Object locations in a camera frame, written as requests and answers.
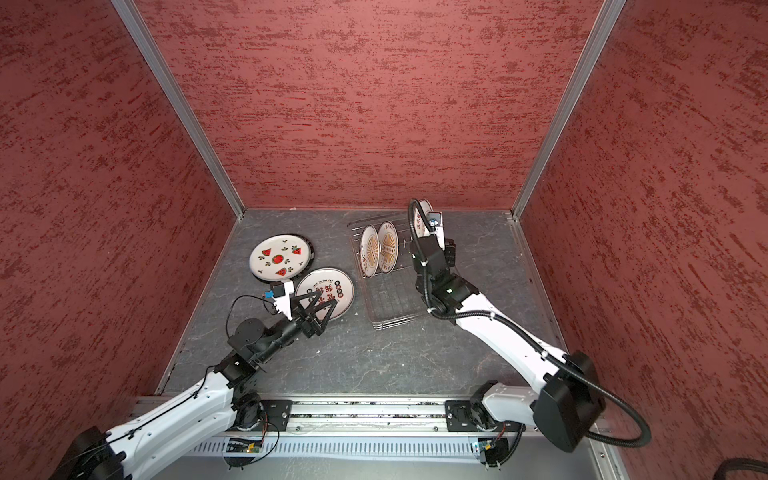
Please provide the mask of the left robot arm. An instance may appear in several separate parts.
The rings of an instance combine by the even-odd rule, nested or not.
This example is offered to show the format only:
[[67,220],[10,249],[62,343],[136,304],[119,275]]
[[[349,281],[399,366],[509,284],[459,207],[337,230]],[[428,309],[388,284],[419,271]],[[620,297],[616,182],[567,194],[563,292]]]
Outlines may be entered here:
[[242,321],[229,337],[230,353],[203,378],[139,418],[106,432],[91,427],[70,444],[55,479],[151,479],[204,440],[237,423],[263,425],[261,397],[244,385],[298,336],[320,336],[338,299],[321,291],[293,294],[281,287],[271,303],[278,321]]

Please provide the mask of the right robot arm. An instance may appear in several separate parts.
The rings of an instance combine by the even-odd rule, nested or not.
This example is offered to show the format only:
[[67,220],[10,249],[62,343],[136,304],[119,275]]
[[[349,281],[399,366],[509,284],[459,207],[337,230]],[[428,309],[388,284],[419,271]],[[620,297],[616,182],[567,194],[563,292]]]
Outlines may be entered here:
[[409,249],[427,311],[482,340],[531,389],[516,394],[500,382],[487,382],[470,400],[473,422],[483,430],[502,422],[534,426],[558,449],[574,451],[605,410],[605,401],[554,362],[594,380],[591,361],[583,354],[569,358],[504,316],[477,287],[451,271],[435,235],[416,238]]

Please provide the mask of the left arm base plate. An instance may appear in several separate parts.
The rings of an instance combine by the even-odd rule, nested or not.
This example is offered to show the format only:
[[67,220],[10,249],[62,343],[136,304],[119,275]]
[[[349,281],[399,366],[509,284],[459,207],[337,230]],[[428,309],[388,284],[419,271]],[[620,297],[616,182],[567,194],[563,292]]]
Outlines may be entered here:
[[274,427],[280,432],[287,429],[291,417],[292,400],[249,400],[238,411],[234,428],[239,431],[262,431]]

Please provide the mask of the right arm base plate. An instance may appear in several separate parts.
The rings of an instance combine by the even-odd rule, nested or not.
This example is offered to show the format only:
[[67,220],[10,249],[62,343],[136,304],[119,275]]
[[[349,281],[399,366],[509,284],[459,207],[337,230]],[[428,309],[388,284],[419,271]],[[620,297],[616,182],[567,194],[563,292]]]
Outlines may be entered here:
[[479,402],[446,400],[444,402],[446,426],[449,432],[519,433],[526,427],[512,421],[494,420]]

